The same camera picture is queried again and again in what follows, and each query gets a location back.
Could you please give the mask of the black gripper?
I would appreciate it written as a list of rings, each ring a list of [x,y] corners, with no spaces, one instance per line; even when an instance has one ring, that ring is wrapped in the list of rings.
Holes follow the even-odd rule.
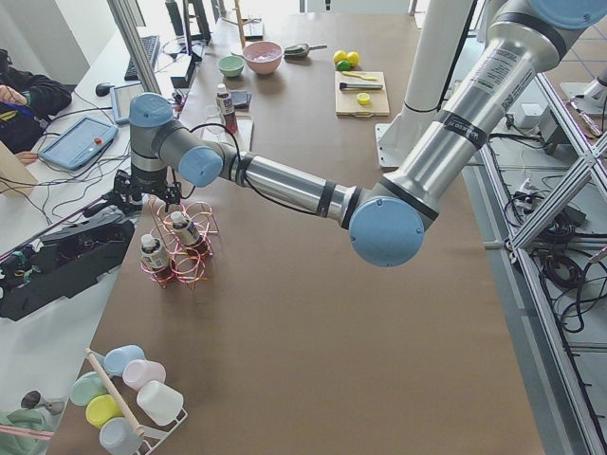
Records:
[[[112,188],[112,204],[124,213],[141,211],[143,195],[153,195],[165,204],[165,211],[179,205],[182,198],[182,185],[174,180],[166,180],[167,172],[143,173],[133,175],[119,170],[115,174]]]

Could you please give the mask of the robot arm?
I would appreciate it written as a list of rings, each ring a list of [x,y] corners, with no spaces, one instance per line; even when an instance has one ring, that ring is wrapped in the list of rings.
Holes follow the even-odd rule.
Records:
[[[372,189],[344,187],[242,152],[236,143],[200,138],[152,92],[130,105],[133,183],[160,196],[169,190],[169,170],[198,188],[224,178],[284,207],[336,220],[370,264],[406,263],[437,218],[441,196],[510,106],[606,14],[602,1],[494,2],[485,50],[445,97],[474,8],[471,1],[430,3],[402,109],[378,127],[377,160],[384,175]]]

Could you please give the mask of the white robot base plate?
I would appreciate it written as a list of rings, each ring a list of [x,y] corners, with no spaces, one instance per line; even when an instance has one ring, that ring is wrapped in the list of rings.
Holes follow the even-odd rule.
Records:
[[[381,168],[398,168],[406,155],[408,137],[398,118],[375,125],[377,161]]]

